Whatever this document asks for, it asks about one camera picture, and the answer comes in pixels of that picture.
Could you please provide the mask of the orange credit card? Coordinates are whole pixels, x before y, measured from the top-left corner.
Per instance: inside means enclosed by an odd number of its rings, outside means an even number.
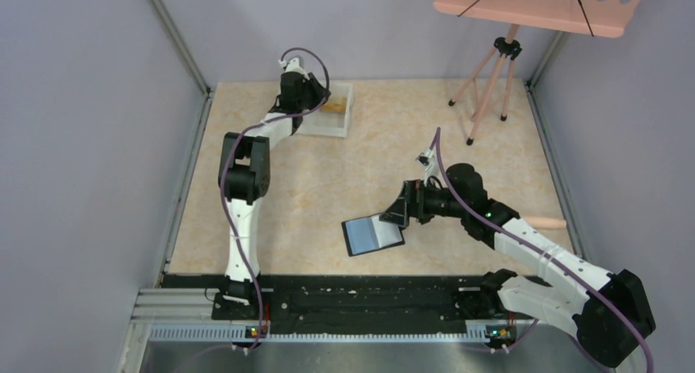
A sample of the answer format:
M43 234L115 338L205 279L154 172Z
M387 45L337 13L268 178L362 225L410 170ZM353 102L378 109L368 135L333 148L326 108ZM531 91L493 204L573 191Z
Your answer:
M346 102L327 102L324 104L320 111L335 113L335 114L345 114L348 110L348 105Z

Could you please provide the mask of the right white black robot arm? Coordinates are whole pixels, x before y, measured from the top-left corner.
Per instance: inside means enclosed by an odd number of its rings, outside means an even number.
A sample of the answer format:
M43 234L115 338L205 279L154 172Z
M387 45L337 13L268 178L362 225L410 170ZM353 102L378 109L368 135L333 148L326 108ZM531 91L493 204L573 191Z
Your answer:
M646 339L656 328L643 282L633 272L610 272L540 234L520 214L490 198L480 174L467 163L447 168L442 184L406 180L380 220L401 228L436 216L460 220L473 239L535 270L534 283L514 271L484 277L492 304L543 321L568 334L596 362L618 369L641 349L655 370Z

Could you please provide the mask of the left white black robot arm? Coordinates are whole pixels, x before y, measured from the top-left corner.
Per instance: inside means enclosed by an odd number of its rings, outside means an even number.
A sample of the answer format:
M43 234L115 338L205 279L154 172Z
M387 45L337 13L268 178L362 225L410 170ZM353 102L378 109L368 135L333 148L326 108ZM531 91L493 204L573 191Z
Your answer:
M262 309L257 233L261 204L270 187L270 152L294 135L303 119L318 111L330 95L329 75L321 82L312 73L284 72L264 118L238 133L225 134L218 172L229 225L228 263L220 289L224 301Z

